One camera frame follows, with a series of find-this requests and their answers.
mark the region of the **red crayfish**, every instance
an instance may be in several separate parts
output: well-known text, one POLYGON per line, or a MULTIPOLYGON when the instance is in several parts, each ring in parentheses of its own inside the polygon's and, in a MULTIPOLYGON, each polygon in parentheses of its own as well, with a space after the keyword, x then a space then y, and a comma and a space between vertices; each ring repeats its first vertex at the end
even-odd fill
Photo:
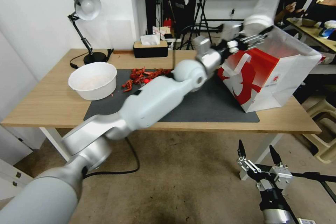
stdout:
POLYGON ((160 75, 167 75, 172 71, 172 69, 163 69, 159 68, 156 69, 155 72, 146 72, 145 67, 141 69, 133 68, 131 70, 131 75, 130 79, 124 84, 121 85, 123 88, 127 88, 124 90, 124 92, 128 92, 132 90, 132 85, 133 84, 141 84, 145 83, 147 84, 150 82, 152 79, 160 76, 160 75))

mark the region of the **wooden desk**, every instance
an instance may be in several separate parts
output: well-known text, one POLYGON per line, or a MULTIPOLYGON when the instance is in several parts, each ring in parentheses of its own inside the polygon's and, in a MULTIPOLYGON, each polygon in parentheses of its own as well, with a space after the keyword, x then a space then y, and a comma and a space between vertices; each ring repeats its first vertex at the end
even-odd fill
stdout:
POLYGON ((313 27, 306 27, 303 26, 301 23, 301 19, 298 19, 295 21, 292 18, 288 18, 287 21, 299 32, 301 32, 303 35, 307 35, 308 37, 315 40, 318 44, 320 44, 322 47, 331 50, 332 52, 336 53, 336 41, 324 39, 319 37, 319 33, 322 30, 322 28, 318 26, 313 27))
MULTIPOLYGON (((85 53, 85 49, 71 49, 54 68, 37 84, 21 103, 3 120, 4 126, 39 127, 68 160, 69 155, 61 143, 61 136, 55 128, 74 128, 83 122, 90 101, 82 99, 68 86, 68 77, 74 71, 71 58, 85 53)), ((176 51, 176 63, 193 59, 195 51, 176 51)), ((73 61, 83 64, 82 57, 73 61)), ((133 54, 112 54, 109 60, 117 69, 171 68, 172 52, 165 58, 135 58, 133 54)), ((260 122, 158 122, 149 130, 177 131, 241 131, 273 133, 265 140, 261 152, 267 153, 268 145, 275 144, 281 134, 277 133, 320 133, 321 130, 309 117, 302 106, 291 97, 287 104, 257 112, 260 122)))

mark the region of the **lamp base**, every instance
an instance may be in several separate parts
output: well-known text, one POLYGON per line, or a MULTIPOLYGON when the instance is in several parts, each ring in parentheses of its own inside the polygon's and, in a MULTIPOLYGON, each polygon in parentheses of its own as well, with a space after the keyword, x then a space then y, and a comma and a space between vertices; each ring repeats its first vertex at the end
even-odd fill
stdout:
POLYGON ((106 62, 107 57, 104 53, 102 52, 94 52, 93 55, 86 55, 84 57, 84 64, 90 64, 93 62, 106 62))

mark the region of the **red and white shopping bag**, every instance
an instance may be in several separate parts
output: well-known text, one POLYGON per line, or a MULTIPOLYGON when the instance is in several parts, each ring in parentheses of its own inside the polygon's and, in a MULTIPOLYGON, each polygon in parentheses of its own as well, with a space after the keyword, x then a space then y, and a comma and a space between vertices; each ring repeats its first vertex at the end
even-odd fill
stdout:
POLYGON ((245 112, 283 106, 319 62, 321 55, 274 28, 259 48, 238 51, 218 76, 245 112))

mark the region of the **bowl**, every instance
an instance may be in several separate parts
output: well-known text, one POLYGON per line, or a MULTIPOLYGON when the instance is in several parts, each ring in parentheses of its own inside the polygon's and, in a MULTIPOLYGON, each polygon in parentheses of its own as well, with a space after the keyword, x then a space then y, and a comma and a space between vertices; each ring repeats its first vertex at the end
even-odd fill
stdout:
POLYGON ((116 68, 105 62, 94 62, 76 69, 68 85, 85 100, 103 99, 115 90, 116 68))
POLYGON ((307 26, 307 27, 311 27, 317 24, 317 21, 315 20, 311 20, 311 19, 302 19, 302 25, 303 26, 307 26))

